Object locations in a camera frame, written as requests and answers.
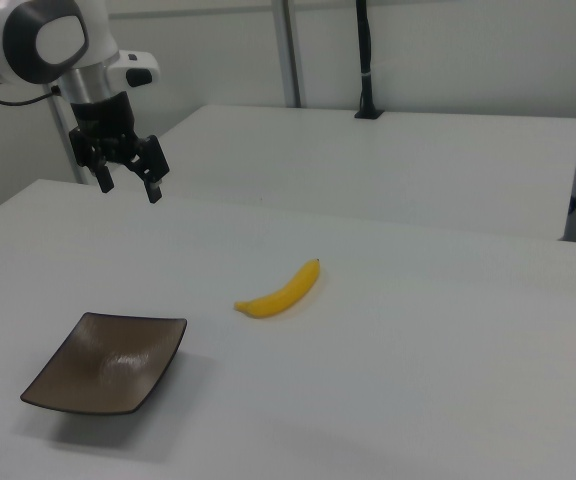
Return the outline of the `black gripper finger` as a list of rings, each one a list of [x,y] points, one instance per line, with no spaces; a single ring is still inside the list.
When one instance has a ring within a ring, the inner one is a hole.
[[[77,165],[90,171],[103,193],[110,192],[114,188],[114,182],[106,166],[100,141],[84,134],[79,128],[69,132],[69,140]]]
[[[156,136],[134,140],[127,168],[142,180],[149,202],[157,203],[162,198],[161,181],[170,168]]]

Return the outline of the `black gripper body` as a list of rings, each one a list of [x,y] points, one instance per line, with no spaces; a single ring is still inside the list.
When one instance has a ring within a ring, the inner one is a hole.
[[[77,128],[69,139],[78,164],[89,164],[93,149],[101,147],[114,163],[131,161],[138,150],[135,118],[126,92],[96,103],[70,105]]]

